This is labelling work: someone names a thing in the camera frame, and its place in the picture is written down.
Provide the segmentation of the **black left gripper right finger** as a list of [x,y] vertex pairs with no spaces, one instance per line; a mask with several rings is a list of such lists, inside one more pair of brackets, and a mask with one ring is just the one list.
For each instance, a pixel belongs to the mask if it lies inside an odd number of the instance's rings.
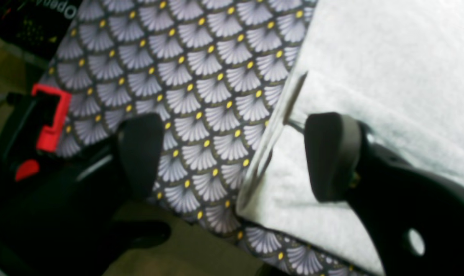
[[304,146],[317,201],[344,201],[387,276],[464,276],[464,187],[378,144],[337,112],[308,115]]

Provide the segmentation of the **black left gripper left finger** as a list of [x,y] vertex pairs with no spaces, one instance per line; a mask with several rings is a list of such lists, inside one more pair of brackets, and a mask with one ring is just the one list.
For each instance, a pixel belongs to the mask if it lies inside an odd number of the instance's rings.
[[164,221],[114,219],[151,194],[163,138],[151,113],[72,158],[30,158],[13,179],[0,174],[0,273],[102,276],[127,250],[165,243]]

